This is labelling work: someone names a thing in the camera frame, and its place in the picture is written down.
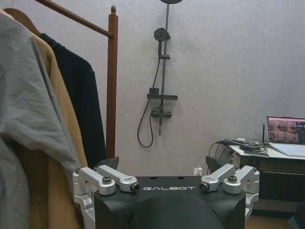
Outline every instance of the desk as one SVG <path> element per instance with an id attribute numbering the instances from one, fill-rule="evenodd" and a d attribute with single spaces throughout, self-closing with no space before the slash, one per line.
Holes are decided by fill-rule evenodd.
<path id="1" fill-rule="evenodd" d="M 305 202 L 305 158 L 286 156 L 267 148 L 268 156 L 245 153 L 239 146 L 230 146 L 240 159 L 240 167 L 256 167 L 260 175 L 260 200 L 254 214 L 291 217 L 299 202 Z"/>
<path id="2" fill-rule="evenodd" d="M 245 153 L 243 150 L 241 150 L 239 148 L 239 146 L 230 146 L 230 148 L 233 151 L 235 151 L 237 154 L 239 154 L 240 156 L 256 156 L 256 157 L 268 158 L 267 156 Z M 287 156 L 285 154 L 278 152 L 277 150 L 275 150 L 271 147 L 267 147 L 267 154 L 268 154 L 269 158 L 278 158 L 278 159 L 287 159 L 287 160 L 304 160 L 305 161 L 305 157 Z"/>

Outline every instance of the laptop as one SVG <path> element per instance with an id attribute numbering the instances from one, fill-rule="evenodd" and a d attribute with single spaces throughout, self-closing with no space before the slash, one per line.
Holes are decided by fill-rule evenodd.
<path id="1" fill-rule="evenodd" d="M 305 118 L 267 117 L 269 144 L 275 150 L 305 157 Z"/>

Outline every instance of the laptop screen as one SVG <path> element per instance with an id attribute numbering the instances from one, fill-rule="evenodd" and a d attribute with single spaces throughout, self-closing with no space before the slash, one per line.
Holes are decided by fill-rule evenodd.
<path id="1" fill-rule="evenodd" d="M 305 118 L 267 117 L 269 142 L 305 145 Z"/>

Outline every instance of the laptop keyboard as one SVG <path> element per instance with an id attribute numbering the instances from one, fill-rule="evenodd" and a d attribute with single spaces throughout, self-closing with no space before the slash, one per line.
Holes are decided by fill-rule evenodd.
<path id="1" fill-rule="evenodd" d="M 276 148 L 279 150 L 286 152 L 286 153 L 295 153 L 295 152 L 304 152 L 305 153 L 305 146 L 298 146 L 298 145 L 275 145 Z"/>

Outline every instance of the shower head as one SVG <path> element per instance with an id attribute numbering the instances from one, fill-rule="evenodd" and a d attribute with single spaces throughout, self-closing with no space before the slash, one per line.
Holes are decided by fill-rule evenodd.
<path id="1" fill-rule="evenodd" d="M 161 1 L 166 4 L 176 4 L 178 2 L 181 2 L 182 0 L 161 0 Z"/>

